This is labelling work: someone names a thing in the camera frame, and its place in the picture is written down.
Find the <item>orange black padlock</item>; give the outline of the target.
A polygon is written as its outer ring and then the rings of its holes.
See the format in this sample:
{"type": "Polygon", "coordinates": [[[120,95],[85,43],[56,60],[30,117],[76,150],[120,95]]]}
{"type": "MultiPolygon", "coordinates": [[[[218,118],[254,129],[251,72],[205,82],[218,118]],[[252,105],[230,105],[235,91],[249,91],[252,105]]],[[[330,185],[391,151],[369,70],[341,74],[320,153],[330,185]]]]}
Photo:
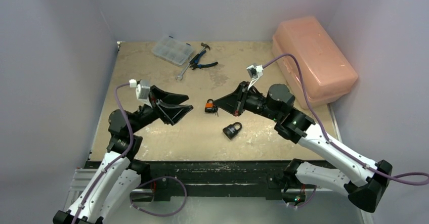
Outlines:
{"type": "Polygon", "coordinates": [[[213,113],[212,112],[213,105],[214,105],[214,100],[213,99],[208,99],[207,102],[206,102],[206,104],[205,104],[205,107],[204,107],[204,112],[205,113],[213,113]]]}

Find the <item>black key bunch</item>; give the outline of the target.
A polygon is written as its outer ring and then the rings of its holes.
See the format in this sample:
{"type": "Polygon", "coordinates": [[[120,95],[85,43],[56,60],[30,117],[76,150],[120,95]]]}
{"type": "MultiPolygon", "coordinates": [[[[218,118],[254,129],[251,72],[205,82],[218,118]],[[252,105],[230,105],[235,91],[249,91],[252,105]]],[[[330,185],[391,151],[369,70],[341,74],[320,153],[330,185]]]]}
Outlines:
{"type": "Polygon", "coordinates": [[[214,114],[214,115],[216,115],[217,117],[219,116],[219,114],[218,114],[218,107],[217,107],[217,106],[213,105],[213,107],[212,107],[212,112],[213,112],[213,114],[214,114]]]}

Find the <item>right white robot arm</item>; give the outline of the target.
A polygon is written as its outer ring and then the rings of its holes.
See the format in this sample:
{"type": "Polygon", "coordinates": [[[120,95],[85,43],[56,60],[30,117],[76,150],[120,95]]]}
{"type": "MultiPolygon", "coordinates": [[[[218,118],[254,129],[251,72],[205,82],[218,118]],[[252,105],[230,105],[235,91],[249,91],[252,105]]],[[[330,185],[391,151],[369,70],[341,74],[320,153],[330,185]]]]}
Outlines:
{"type": "Polygon", "coordinates": [[[334,168],[293,159],[285,168],[285,188],[313,185],[344,196],[359,209],[374,213],[388,185],[392,165],[364,157],[322,130],[322,126],[294,107],[295,97],[284,84],[273,84],[266,95],[248,82],[239,83],[230,94],[214,100],[214,105],[233,116],[250,111],[275,122],[282,138],[323,157],[334,168]]]}

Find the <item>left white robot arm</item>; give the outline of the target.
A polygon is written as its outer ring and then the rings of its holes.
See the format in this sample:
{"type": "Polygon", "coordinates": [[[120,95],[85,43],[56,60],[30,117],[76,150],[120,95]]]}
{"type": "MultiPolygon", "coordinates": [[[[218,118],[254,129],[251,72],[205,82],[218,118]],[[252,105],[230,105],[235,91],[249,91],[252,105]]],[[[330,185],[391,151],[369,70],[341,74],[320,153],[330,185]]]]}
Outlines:
{"type": "Polygon", "coordinates": [[[143,105],[134,112],[125,111],[115,96],[118,109],[108,118],[110,140],[103,160],[83,192],[67,210],[55,214],[53,223],[107,223],[133,190],[152,187],[163,179],[153,178],[149,164],[135,159],[143,141],[135,132],[158,119],[167,125],[177,124],[193,109],[184,104],[189,97],[148,86],[142,80],[131,79],[116,89],[122,87],[135,89],[143,105]]]}

